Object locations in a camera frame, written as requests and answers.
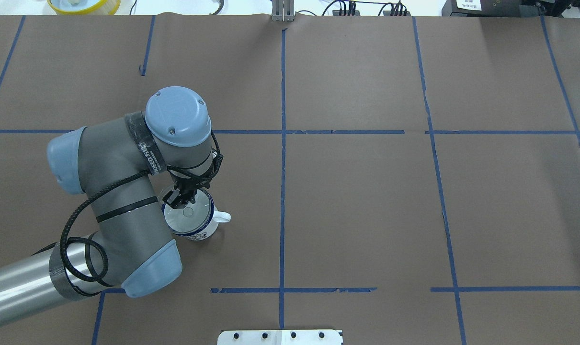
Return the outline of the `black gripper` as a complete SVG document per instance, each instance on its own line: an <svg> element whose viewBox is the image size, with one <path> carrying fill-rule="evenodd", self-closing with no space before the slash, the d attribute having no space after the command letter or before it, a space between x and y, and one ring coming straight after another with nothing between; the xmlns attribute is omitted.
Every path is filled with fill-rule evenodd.
<svg viewBox="0 0 580 345"><path fill-rule="evenodd" d="M171 169L171 176L174 180L174 189L170 190L163 196L163 202L169 206L184 208L189 204L195 203L197 190L208 188L209 181L207 176L196 175L189 171Z"/></svg>

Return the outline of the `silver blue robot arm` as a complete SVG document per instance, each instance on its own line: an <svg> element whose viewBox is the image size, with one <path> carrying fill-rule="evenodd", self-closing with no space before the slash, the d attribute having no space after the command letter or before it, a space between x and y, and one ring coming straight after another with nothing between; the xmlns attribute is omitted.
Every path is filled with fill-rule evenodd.
<svg viewBox="0 0 580 345"><path fill-rule="evenodd" d="M150 177L170 173L165 200L182 206L209 186L220 157L206 101L183 86L160 89L143 111L51 140L58 185L88 198L56 243L0 268L0 328L108 288L135 299L178 279L180 252Z"/></svg>

